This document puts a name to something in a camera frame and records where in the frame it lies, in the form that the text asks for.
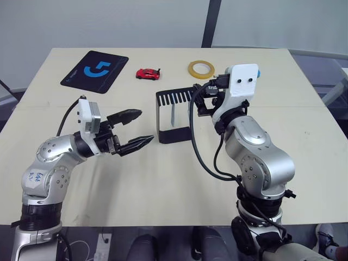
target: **tape roll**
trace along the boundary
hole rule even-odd
[[[208,72],[208,73],[205,73],[205,74],[196,72],[196,71],[194,70],[194,66],[195,66],[196,64],[205,64],[205,65],[208,65],[208,67],[209,67],[209,69],[210,69],[209,72]],[[201,60],[193,61],[192,63],[190,63],[190,64],[189,64],[189,67],[188,67],[188,70],[189,70],[189,73],[190,73],[193,77],[195,77],[195,78],[197,78],[197,79],[208,79],[208,78],[210,78],[211,76],[213,76],[213,75],[214,75],[214,72],[215,72],[215,68],[214,68],[214,66],[213,66],[211,63],[209,63],[209,62],[207,62],[207,61],[201,61]]]

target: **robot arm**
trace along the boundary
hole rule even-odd
[[[239,184],[237,209],[240,216],[231,224],[237,247],[256,260],[327,260],[304,246],[292,243],[291,236],[285,237],[280,206],[283,197],[296,197],[285,188],[294,177],[295,166],[289,155],[271,142],[269,134],[246,115],[258,76],[256,64],[235,65],[204,86],[195,84],[193,87],[192,100],[197,105],[198,115],[212,117],[216,132],[223,135],[227,154],[241,169],[241,179],[240,176],[231,179],[220,177],[221,180],[236,180]],[[213,109],[207,109],[205,105],[204,99],[209,97],[213,97]],[[194,134],[192,144],[200,159]],[[201,164],[212,176],[216,175],[204,163]],[[219,171],[216,165],[215,169],[220,174],[227,174]],[[280,228],[285,232],[283,235],[279,232]]]
[[[103,153],[127,155],[148,144],[153,136],[142,136],[120,145],[112,133],[114,125],[123,125],[141,115],[140,110],[125,110],[101,116],[96,103],[79,100],[80,131],[48,139],[40,145],[35,160],[22,176],[22,215],[16,226],[11,260],[55,260],[57,235],[61,230],[60,212],[73,168],[93,155]]]
[[[227,154],[237,162],[246,191],[255,198],[276,200],[284,196],[285,185],[295,174],[292,159],[276,147],[269,134],[246,116],[253,98],[257,78],[256,64],[242,64],[226,69],[226,74],[211,80],[195,100],[199,116],[212,116],[219,134],[224,133]],[[204,98],[213,97],[214,108],[208,110]]]

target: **black mouse pad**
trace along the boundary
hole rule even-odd
[[[89,51],[60,84],[104,94],[127,61],[128,57]]]

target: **black cable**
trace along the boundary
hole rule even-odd
[[[102,239],[103,239],[104,243],[107,244],[109,242],[109,239],[108,238],[104,239],[103,232],[104,232],[104,227],[102,227],[102,233],[101,234],[102,234]]]
[[[203,85],[202,87],[200,87],[197,91],[195,91],[193,94],[192,94],[192,97],[191,97],[191,102],[190,102],[190,112],[189,112],[189,119],[190,119],[190,129],[191,129],[191,141],[192,141],[192,146],[194,148],[194,151],[195,151],[195,154],[197,156],[197,159],[198,161],[200,162],[200,164],[202,165],[202,167],[210,174],[212,175],[214,178],[217,178],[221,181],[234,181],[236,180],[236,178],[231,175],[231,174],[228,174],[227,173],[227,176],[229,178],[226,178],[226,177],[221,177],[217,174],[215,174],[213,171],[211,171],[206,165],[205,163],[203,162],[201,156],[200,156],[200,153],[198,151],[198,148],[197,148],[197,145],[196,145],[196,139],[195,139],[195,133],[194,133],[194,116],[193,116],[193,111],[194,111],[194,103],[195,103],[195,99],[197,97],[198,94],[200,94],[206,87],[208,87],[210,85],[210,82],[209,83],[205,83],[205,85]]]
[[[206,83],[205,85],[203,85],[202,87],[200,87],[197,91],[195,91],[192,95],[192,98],[191,98],[191,102],[190,102],[190,114],[189,114],[189,119],[190,119],[190,129],[191,129],[191,141],[192,141],[192,145],[193,145],[193,148],[194,148],[194,151],[196,153],[196,156],[198,158],[198,161],[200,162],[200,164],[202,165],[202,167],[210,174],[212,175],[213,177],[217,178],[217,179],[220,179],[222,181],[236,181],[238,183],[238,186],[241,187],[242,191],[243,191],[243,194],[245,195],[246,198],[249,198],[252,206],[254,207],[254,209],[256,210],[256,212],[269,224],[277,227],[278,229],[282,230],[283,231],[283,235],[282,237],[284,238],[287,234],[287,230],[273,222],[271,219],[269,219],[265,214],[263,214],[261,212],[261,210],[254,204],[254,202],[252,202],[252,200],[250,199],[247,191],[245,190],[244,186],[242,185],[241,181],[234,175],[230,174],[230,173],[226,173],[226,172],[222,172],[218,169],[218,166],[216,164],[216,161],[217,161],[217,158],[218,158],[218,155],[219,155],[219,152],[221,150],[221,147],[222,147],[222,144],[223,144],[223,137],[224,137],[224,134],[222,133],[220,135],[220,143],[219,143],[219,146],[217,147],[217,150],[215,152],[215,156],[214,156],[214,169],[217,171],[217,173],[221,174],[221,175],[225,175],[225,176],[228,176],[230,178],[225,178],[225,177],[221,177],[215,173],[213,173],[203,162],[201,156],[200,156],[200,153],[197,149],[197,145],[196,145],[196,140],[195,140],[195,133],[194,133],[194,127],[193,127],[193,107],[194,107],[194,100],[196,99],[197,95],[199,93],[201,93],[207,86],[210,86],[211,82],[209,83]]]
[[[71,246],[70,246],[69,242],[67,241],[66,237],[63,234],[61,234],[61,233],[59,233],[58,237],[60,239],[62,239],[62,241],[66,245],[67,253],[69,255],[69,261],[72,261],[72,252],[71,252]]]
[[[219,152],[221,150],[221,147],[223,145],[223,138],[224,138],[224,134],[220,134],[220,143],[219,143],[219,146],[217,147],[216,149],[216,152],[215,152],[215,155],[214,155],[214,169],[217,171],[217,173],[221,174],[221,175],[225,175],[225,176],[233,176],[235,178],[235,180],[237,181],[237,178],[236,176],[232,175],[232,174],[229,174],[229,173],[226,173],[226,172],[222,172],[218,169],[218,166],[216,164],[216,161],[218,159],[218,155],[219,155]]]
[[[86,99],[86,97],[85,96],[81,96],[79,99]],[[56,134],[57,137],[60,136],[61,130],[63,129],[63,126],[64,126],[64,123],[65,123],[65,120],[66,120],[67,116],[69,115],[71,110],[78,104],[78,100],[79,99],[74,101],[74,103],[68,108],[68,110],[64,114],[63,119],[61,120],[61,123],[59,125],[58,131],[57,131],[57,134]]]

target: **white wall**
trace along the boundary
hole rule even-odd
[[[0,79],[26,88],[52,47],[201,47],[209,0],[0,0]]]
[[[222,0],[213,46],[348,54],[347,0]]]

